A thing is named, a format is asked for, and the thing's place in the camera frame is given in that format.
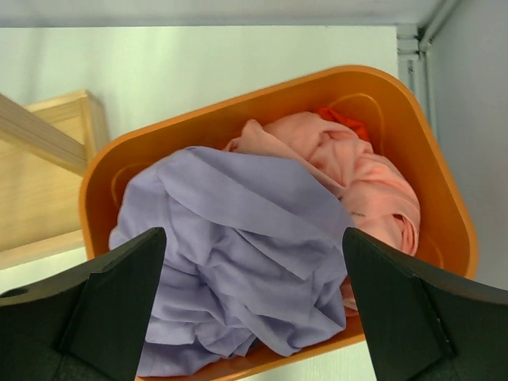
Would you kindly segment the pink t shirt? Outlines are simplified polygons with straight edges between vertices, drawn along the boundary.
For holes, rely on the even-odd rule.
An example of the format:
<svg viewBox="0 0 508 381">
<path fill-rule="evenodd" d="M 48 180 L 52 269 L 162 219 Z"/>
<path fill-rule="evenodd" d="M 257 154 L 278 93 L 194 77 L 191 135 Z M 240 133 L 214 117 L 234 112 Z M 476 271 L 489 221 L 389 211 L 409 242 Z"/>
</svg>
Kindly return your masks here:
<svg viewBox="0 0 508 381">
<path fill-rule="evenodd" d="M 416 254 L 418 197 L 396 166 L 353 128 L 311 112 L 267 125 L 251 119 L 225 149 L 297 160 L 338 198 L 358 229 L 400 252 Z"/>
</svg>

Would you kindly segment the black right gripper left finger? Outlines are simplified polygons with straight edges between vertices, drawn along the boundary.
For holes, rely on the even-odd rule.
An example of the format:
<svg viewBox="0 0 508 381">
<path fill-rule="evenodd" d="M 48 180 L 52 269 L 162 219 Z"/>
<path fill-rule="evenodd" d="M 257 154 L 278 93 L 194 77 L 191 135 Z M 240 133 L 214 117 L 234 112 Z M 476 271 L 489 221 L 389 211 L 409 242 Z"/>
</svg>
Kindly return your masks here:
<svg viewBox="0 0 508 381">
<path fill-rule="evenodd" d="M 164 230 L 153 228 L 87 262 L 60 349 L 111 380 L 135 379 L 165 246 Z"/>
</svg>

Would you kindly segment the lavender t shirt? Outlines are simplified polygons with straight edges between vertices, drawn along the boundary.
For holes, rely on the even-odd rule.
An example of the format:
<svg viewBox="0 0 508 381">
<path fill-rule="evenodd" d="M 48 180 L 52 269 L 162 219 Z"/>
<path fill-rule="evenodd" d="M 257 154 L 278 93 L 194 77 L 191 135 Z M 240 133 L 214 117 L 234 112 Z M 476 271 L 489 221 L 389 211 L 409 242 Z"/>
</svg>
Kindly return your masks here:
<svg viewBox="0 0 508 381">
<path fill-rule="evenodd" d="M 290 356 L 342 332 L 350 226 L 294 160 L 189 147 L 136 175 L 109 246 L 167 237 L 138 375 L 191 375 L 256 341 Z"/>
</svg>

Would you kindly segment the orange t shirt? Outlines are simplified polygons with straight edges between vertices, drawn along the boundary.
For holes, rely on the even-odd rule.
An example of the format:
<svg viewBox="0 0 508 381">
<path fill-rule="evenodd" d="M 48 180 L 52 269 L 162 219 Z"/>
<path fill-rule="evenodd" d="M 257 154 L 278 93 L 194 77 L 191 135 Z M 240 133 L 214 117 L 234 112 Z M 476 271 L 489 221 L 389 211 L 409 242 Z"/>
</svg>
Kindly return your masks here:
<svg viewBox="0 0 508 381">
<path fill-rule="evenodd" d="M 357 121 L 338 113 L 329 107 L 322 107 L 317 114 L 326 121 L 334 121 L 351 129 L 361 140 L 370 142 L 368 128 L 362 121 Z"/>
</svg>

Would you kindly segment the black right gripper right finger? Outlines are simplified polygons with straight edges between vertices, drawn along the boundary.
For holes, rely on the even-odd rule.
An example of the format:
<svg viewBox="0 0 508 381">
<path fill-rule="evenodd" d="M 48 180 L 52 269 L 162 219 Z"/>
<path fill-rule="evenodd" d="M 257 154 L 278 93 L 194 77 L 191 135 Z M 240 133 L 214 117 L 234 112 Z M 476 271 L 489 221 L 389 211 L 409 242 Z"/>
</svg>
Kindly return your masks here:
<svg viewBox="0 0 508 381">
<path fill-rule="evenodd" d="M 420 278 L 359 229 L 342 244 L 376 378 L 453 380 L 454 352 Z"/>
</svg>

